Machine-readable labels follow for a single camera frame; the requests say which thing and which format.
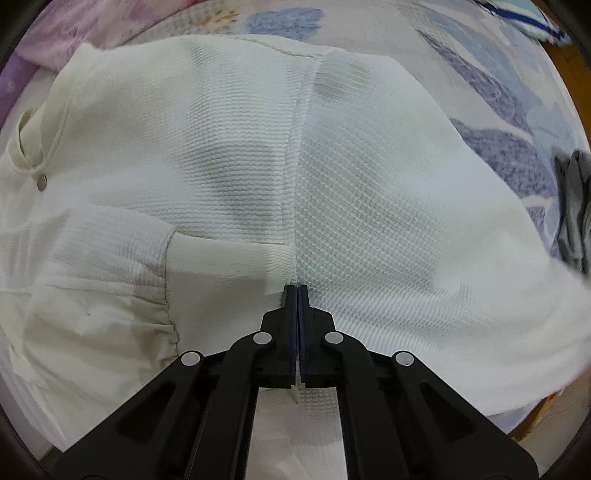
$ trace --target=blue floral pattern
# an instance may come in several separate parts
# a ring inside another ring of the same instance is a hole
[[[323,16],[319,8],[287,8],[278,12],[257,12],[248,17],[246,26],[250,33],[305,40],[320,28],[318,21]]]
[[[441,45],[433,37],[423,32],[421,32],[421,35],[433,50],[439,53],[478,92],[499,117],[525,132],[530,131],[521,102],[509,88],[468,63],[454,51]]]
[[[550,197],[557,193],[554,177],[545,168],[540,168],[532,144],[503,130],[471,129],[459,120],[451,119],[451,122],[464,142],[517,196]]]

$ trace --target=white garment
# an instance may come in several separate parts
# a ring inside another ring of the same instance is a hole
[[[68,442],[180,350],[257,329],[288,281],[485,414],[591,358],[587,285],[386,57],[254,35],[82,46],[11,138],[0,200],[0,325]],[[331,393],[289,401],[261,393],[253,478],[342,476]]]

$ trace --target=bed sheet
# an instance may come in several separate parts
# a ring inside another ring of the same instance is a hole
[[[207,0],[131,40],[180,34],[275,34],[398,60],[440,104],[464,141],[519,196],[550,254],[560,222],[552,152],[589,149],[572,100],[542,47],[469,0]],[[0,131],[0,150],[24,109],[54,79],[40,69]],[[0,355],[0,361],[6,355]],[[5,380],[11,369],[0,369]],[[60,435],[14,379],[35,428]],[[495,416],[506,432],[533,406]]]

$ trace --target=floral bedspread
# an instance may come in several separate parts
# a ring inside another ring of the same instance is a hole
[[[58,3],[53,4],[63,8],[72,1],[54,0]],[[564,84],[542,47],[475,2],[93,2],[108,3],[124,12],[112,18],[109,11],[111,29],[104,18],[77,22],[70,15],[66,28],[49,15],[45,24],[25,37],[17,52],[59,69],[82,40],[111,47],[130,38],[130,43],[143,43],[182,34],[251,33],[391,56],[438,101],[464,141],[519,196],[547,251],[558,255],[560,214],[553,151],[570,153],[575,148],[588,150],[589,145]],[[62,32],[59,47],[48,48],[56,28]],[[36,48],[42,42],[45,55]],[[13,56],[0,76],[0,124],[22,88],[19,84],[34,71],[33,64]]]

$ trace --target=pink fabric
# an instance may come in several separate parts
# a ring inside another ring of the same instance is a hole
[[[141,31],[200,0],[53,0],[27,31],[17,53],[61,70],[78,46],[121,45]]]

